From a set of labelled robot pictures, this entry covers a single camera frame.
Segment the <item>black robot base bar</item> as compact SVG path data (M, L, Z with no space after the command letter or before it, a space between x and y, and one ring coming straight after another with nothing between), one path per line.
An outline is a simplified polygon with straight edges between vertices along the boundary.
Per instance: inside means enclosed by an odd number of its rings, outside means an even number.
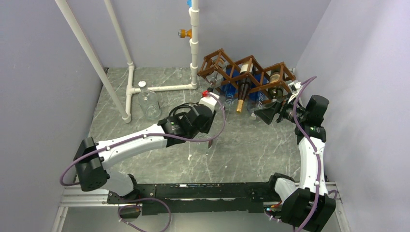
M125 198L110 191L108 204L142 203L142 215L159 213L203 213L247 211L263 213L269 203L279 202L280 196L270 182L138 184L137 194Z

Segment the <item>clear glass bottle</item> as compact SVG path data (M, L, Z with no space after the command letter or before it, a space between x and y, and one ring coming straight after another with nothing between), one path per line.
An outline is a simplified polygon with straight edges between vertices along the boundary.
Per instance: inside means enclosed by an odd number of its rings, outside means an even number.
M145 81L139 81L138 86L140 93L137 98L145 117L150 120L157 119L161 115L158 96L148 89Z
M206 140L205 142L194 142L193 148L200 153L209 153L212 148L213 140L209 140L212 136L206 133L199 133L196 135L195 140Z

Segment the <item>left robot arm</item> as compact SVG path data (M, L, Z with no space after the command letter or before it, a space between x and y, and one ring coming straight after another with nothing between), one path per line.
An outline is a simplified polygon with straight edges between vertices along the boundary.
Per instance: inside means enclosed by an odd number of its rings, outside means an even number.
M205 104L183 104L178 109L187 112L172 112L142 131L111 141L95 142L84 139L75 155L75 169L83 192L105 189L114 192L125 202L132 203L140 196L137 181L132 174L114 172L111 167L128 158L155 149L185 143L198 133L208 133L216 111Z

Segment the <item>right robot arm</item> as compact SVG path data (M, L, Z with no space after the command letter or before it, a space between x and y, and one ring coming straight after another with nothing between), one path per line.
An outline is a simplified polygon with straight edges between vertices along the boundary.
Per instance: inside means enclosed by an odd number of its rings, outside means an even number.
M322 231L336 209L335 199L329 197L323 167L326 131L322 122L328 105L327 98L312 95L306 107L296 100L283 100L254 111L268 125L275 115L277 122L286 119L296 125L301 161L299 184L289 176L275 173L266 194L279 203L264 209L270 220L292 225L295 231Z

